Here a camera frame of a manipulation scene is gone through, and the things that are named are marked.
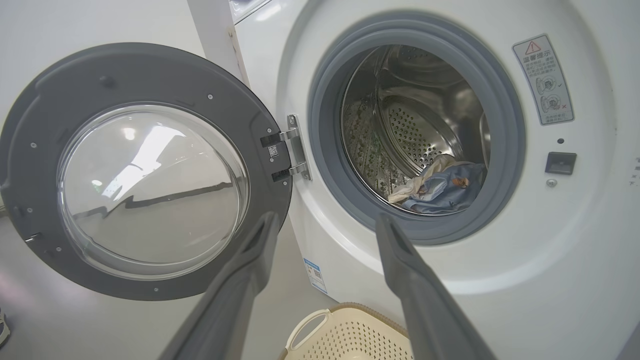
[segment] gray rubber gasket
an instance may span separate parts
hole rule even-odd
[[[57,171],[73,134],[96,114],[126,104],[154,103],[193,113],[236,146],[250,190],[244,220],[218,257],[188,274],[137,281],[107,274],[74,251],[58,213]],[[258,98],[233,75],[191,53],[154,44],[122,43],[80,51],[43,71],[20,94],[0,136],[0,188],[29,248],[85,288],[133,300],[171,300],[204,292],[267,211],[282,222],[292,181],[272,174],[291,166],[283,142],[271,162],[260,138],[279,131]]]
[[[348,79],[366,51],[381,45],[419,47],[449,62],[469,83],[487,114],[491,163],[484,186],[467,210],[426,218],[380,201],[349,165],[340,140],[340,102]],[[462,239],[490,222],[513,194],[525,156],[525,125],[509,76],[489,50],[461,27],[419,13],[388,13],[353,26],[338,39],[316,72],[309,97],[310,146],[319,171],[338,203],[375,229],[380,213],[394,217],[417,245]]]

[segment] white cloth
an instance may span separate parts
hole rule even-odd
[[[443,172],[445,169],[454,165],[471,164],[468,161],[456,161],[456,158],[449,154],[438,154],[433,159],[433,164],[426,167],[420,175],[406,182],[404,185],[399,185],[394,189],[387,200],[391,203],[401,202],[409,198],[410,195],[418,193],[420,186],[424,184],[426,179],[429,179],[436,172]]]

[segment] beige laundry basket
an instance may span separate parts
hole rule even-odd
[[[297,344],[294,339],[315,318],[324,320]],[[411,360],[407,332],[366,306],[347,302],[318,310],[291,332],[280,360]]]

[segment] washing machine door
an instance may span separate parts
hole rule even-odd
[[[217,65],[161,45],[102,45],[55,63],[16,100],[1,193],[26,245],[71,281],[125,299],[188,297],[261,215],[285,218],[279,134]]]

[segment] metal hinge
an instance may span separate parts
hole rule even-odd
[[[302,138],[300,137],[300,127],[298,126],[298,116],[288,115],[287,126],[289,129],[281,133],[265,136],[261,138],[263,147],[269,147],[276,143],[289,141],[291,145],[291,152],[293,153],[295,165],[289,168],[289,175],[293,176],[301,174],[306,180],[311,180],[311,173],[307,166],[307,157],[305,156],[305,148],[302,145]]]

